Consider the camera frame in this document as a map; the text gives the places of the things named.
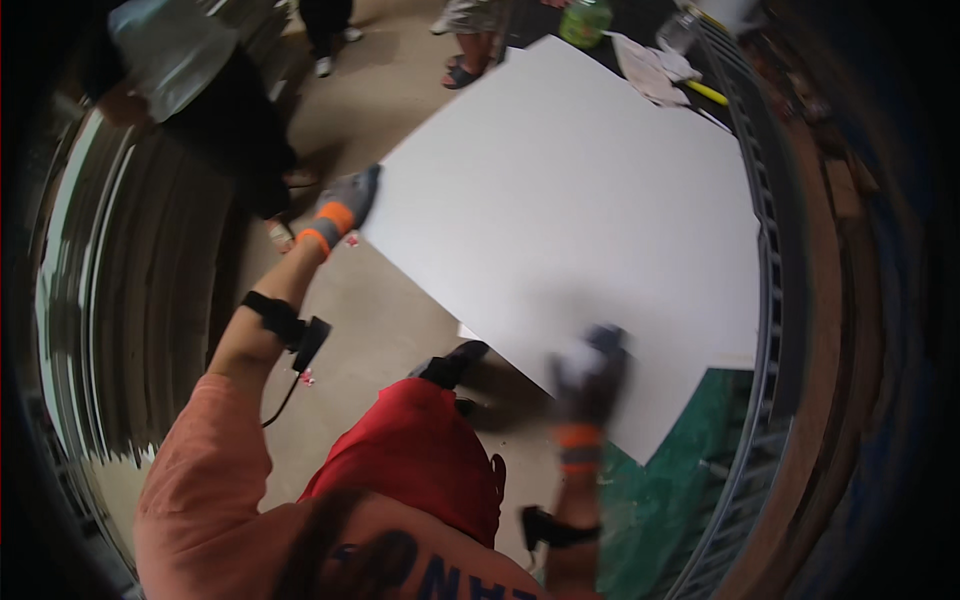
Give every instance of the black shoe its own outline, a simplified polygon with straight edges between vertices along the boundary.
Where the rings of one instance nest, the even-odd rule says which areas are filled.
[[[463,342],[443,358],[433,357],[414,369],[408,376],[420,377],[452,390],[472,365],[483,359],[490,347],[478,340]]]
[[[444,359],[446,359],[452,367],[466,370],[467,367],[473,363],[483,359],[488,351],[490,351],[490,347],[487,346],[486,342],[470,340],[456,347],[445,356]]]

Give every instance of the dark pants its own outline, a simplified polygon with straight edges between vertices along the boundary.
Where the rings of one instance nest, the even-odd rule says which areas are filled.
[[[333,37],[349,26],[353,0],[300,0],[300,18],[317,59],[333,53]]]
[[[236,199],[270,219],[290,207],[284,172],[297,155],[256,66],[239,46],[213,81],[161,124],[191,155],[233,179]]]

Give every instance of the white sneaker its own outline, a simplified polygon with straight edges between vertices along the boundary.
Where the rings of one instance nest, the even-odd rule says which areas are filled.
[[[333,71],[332,57],[323,57],[317,60],[317,64],[313,65],[313,74],[317,77],[326,77],[331,71]]]
[[[363,32],[356,27],[347,27],[344,29],[344,39],[346,41],[357,41],[363,37]]]
[[[440,18],[434,21],[433,25],[430,26],[430,33],[434,36],[442,36],[448,31],[447,27],[449,27],[449,25],[446,22],[446,16],[441,14]]]

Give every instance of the yellow tool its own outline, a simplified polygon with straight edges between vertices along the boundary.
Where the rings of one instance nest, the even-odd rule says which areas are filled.
[[[712,87],[707,87],[703,84],[692,82],[690,80],[687,80],[684,83],[686,84],[687,87],[689,87],[693,91],[703,94],[704,96],[707,96],[708,98],[710,98],[710,100],[717,103],[721,107],[725,107],[726,105],[729,104],[729,102],[727,101],[727,96],[724,96],[723,94],[713,89]]]

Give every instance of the green floor mat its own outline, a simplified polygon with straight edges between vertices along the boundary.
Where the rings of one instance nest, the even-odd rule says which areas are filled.
[[[597,590],[610,600],[642,598],[665,569],[683,567],[686,547],[699,538],[722,484],[699,467],[700,459],[736,448],[752,377],[708,370],[646,467],[607,444]]]

